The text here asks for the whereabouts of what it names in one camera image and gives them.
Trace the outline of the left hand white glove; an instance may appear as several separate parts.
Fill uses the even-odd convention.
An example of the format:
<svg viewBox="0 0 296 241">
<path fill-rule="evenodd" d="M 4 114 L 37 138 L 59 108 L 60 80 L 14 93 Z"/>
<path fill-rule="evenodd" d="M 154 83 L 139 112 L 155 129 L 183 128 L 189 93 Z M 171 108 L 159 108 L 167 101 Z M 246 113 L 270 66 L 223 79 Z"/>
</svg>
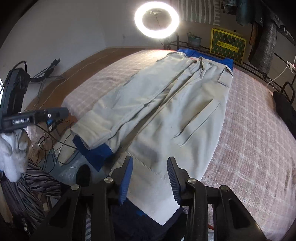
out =
<svg viewBox="0 0 296 241">
<path fill-rule="evenodd" d="M 11 182 L 17 182 L 28 165 L 30 138 L 24 129 L 1 133 L 1 171 Z"/>
</svg>

